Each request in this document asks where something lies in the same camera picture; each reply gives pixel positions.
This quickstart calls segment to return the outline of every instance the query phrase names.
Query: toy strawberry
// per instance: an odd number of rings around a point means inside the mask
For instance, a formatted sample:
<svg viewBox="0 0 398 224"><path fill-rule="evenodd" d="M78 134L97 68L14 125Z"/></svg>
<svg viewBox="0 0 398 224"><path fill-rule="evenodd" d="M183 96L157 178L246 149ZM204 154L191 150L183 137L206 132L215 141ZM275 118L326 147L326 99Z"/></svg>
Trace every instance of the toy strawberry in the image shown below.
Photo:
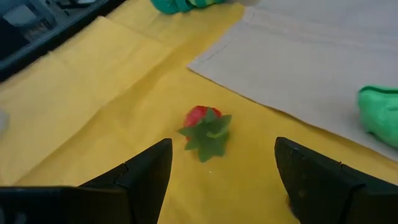
<svg viewBox="0 0 398 224"><path fill-rule="evenodd" d="M213 156L223 156L228 140L231 115L222 115L216 108L196 106L185 117L179 133L187 137L185 150L198 149L201 162Z"/></svg>

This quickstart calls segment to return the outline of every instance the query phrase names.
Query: table surface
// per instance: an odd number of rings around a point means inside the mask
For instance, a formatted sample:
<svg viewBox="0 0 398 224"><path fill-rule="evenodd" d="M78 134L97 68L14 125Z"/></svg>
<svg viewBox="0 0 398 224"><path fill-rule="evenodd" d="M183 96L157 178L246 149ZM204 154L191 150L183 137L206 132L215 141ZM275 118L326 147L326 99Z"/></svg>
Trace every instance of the table surface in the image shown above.
<svg viewBox="0 0 398 224"><path fill-rule="evenodd" d="M0 108L11 123L0 141L0 184L79 185L172 138L159 223L299 223L285 204L277 136L397 184L395 162L186 68L242 14L223 4L166 16L130 0L3 83ZM233 115L224 157L201 163L183 150L176 130L195 105Z"/></svg>

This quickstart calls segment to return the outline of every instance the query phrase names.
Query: strawberry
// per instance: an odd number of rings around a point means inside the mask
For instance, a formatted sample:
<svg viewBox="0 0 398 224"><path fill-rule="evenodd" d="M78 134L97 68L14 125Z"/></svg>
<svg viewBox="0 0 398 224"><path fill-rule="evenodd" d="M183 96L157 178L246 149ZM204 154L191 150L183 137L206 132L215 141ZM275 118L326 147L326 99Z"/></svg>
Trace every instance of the strawberry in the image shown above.
<svg viewBox="0 0 398 224"><path fill-rule="evenodd" d="M183 128L178 131L188 141L185 150L198 149L202 162L212 156L223 156L230 121L231 115L222 115L216 108L192 108L185 117Z"/></svg>
<svg viewBox="0 0 398 224"><path fill-rule="evenodd" d="M221 112L216 108L211 108L208 106L196 106L192 108L185 117L184 127L192 127L197 125L206 116L207 110L211 109L216 114L216 117L221 117Z"/></svg>

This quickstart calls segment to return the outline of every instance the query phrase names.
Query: green object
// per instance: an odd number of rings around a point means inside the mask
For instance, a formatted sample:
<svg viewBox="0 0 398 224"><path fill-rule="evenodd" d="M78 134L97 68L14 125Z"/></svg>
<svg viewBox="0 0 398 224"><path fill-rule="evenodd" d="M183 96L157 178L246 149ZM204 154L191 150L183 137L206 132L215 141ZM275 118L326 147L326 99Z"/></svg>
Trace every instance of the green object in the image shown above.
<svg viewBox="0 0 398 224"><path fill-rule="evenodd" d="M207 7L211 4L220 4L225 0L150 0L157 10L165 14L188 12L195 7Z"/></svg>
<svg viewBox="0 0 398 224"><path fill-rule="evenodd" d="M398 88L366 86L358 92L358 105L366 131L398 147Z"/></svg>
<svg viewBox="0 0 398 224"><path fill-rule="evenodd" d="M179 129L179 133L188 138L185 150L198 149L201 162L206 162L213 156L225 154L225 144L229 137L228 126L231 115L217 117L208 109L206 116L196 126Z"/></svg>

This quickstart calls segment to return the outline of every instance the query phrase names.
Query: green strawberry leaves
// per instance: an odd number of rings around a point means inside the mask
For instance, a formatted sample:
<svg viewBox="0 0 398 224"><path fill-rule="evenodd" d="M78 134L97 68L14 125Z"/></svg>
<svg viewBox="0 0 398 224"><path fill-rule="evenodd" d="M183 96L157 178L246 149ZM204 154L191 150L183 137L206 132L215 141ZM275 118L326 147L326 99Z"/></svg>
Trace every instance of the green strawberry leaves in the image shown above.
<svg viewBox="0 0 398 224"><path fill-rule="evenodd" d="M213 156L223 156L229 138L228 126L231 118L231 115L218 118L213 110L208 109L205 117L196 126L179 129L180 134L189 138L185 150L198 149L201 162L206 162Z"/></svg>

